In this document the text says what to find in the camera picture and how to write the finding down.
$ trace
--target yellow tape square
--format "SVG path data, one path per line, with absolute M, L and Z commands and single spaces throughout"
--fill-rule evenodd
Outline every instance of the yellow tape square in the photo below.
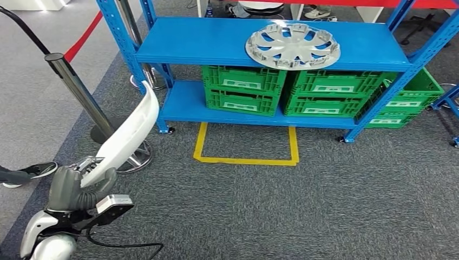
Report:
M 296 166 L 299 162 L 297 132 L 295 127 L 288 127 L 288 140 L 290 143 L 290 160 L 268 160 L 268 159 L 243 159 L 243 158 L 222 158 L 222 157 L 202 157 L 202 149 L 206 139 L 207 123 L 202 122 L 199 127 L 198 138 L 194 148 L 193 158 L 202 163 L 222 163 L 222 164 L 252 164 L 252 165 L 279 165 Z

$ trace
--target wheel cover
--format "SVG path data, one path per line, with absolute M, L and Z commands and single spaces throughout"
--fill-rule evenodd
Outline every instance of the wheel cover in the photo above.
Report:
M 324 68 L 341 55 L 331 33 L 304 23 L 270 24 L 254 32 L 245 49 L 256 62 L 283 70 Z

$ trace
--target crate label area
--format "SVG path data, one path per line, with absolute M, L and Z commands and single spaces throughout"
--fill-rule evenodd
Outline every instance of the crate label area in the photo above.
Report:
M 387 107 L 419 107 L 421 102 L 389 102 Z
M 305 114 L 339 114 L 339 109 L 305 108 Z
M 230 86 L 230 87 L 261 89 L 261 83 L 237 81 L 237 80 L 223 80 L 223 85 Z
M 352 93 L 354 92 L 354 86 L 324 86 L 316 85 L 313 92 L 345 92 Z
M 223 104 L 223 107 L 242 109 L 242 110 L 248 110 L 248 111 L 258 111 L 256 106 L 242 105 L 242 104 L 229 103 L 229 102 L 225 102 Z
M 373 119 L 370 124 L 400 124 L 402 119 Z

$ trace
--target black cable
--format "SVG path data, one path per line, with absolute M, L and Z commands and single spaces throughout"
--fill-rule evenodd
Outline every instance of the black cable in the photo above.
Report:
M 92 227 L 86 229 L 86 238 L 88 241 L 90 241 L 93 244 L 99 245 L 99 246 L 105 246 L 107 248 L 143 248 L 147 246 L 159 246 L 159 248 L 152 254 L 152 256 L 148 260 L 152 260 L 164 247 L 163 243 L 148 243 L 148 244 L 132 244 L 132 245 L 110 245 L 110 244 L 104 244 L 99 241 L 94 240 L 91 237 L 91 229 Z
M 197 4 L 195 4 L 195 5 L 190 5 L 193 1 L 194 1 L 194 0 L 189 1 L 189 3 L 187 4 L 186 8 L 191 9 L 191 8 L 197 7 L 197 6 L 198 6 Z
M 6 14 L 8 17 L 10 17 L 13 21 L 21 27 L 21 29 L 27 34 L 27 36 L 37 45 L 37 47 L 42 51 L 44 55 L 50 54 L 48 49 L 45 47 L 45 45 L 38 39 L 38 37 L 34 34 L 32 30 L 30 30 L 29 26 L 20 19 L 17 15 L 15 15 L 13 12 L 11 12 L 8 9 L 5 9 L 3 6 L 0 5 L 0 12 Z

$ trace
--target white sole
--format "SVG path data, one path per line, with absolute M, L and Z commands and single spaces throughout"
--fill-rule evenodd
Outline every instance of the white sole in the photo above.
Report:
M 3 183 L 3 186 L 9 188 L 9 189 L 14 189 L 14 188 L 17 188 L 17 187 L 21 187 L 22 184 L 7 184 L 7 183 Z
M 327 17 L 330 15 L 330 13 L 326 13 L 326 14 L 323 14 L 323 15 L 317 15 L 317 16 L 314 16 L 314 17 L 310 17 L 308 16 L 307 14 L 309 14 L 308 12 L 304 14 L 304 17 L 306 18 L 309 18 L 309 19 L 317 19 L 317 18 L 324 18 L 324 17 Z

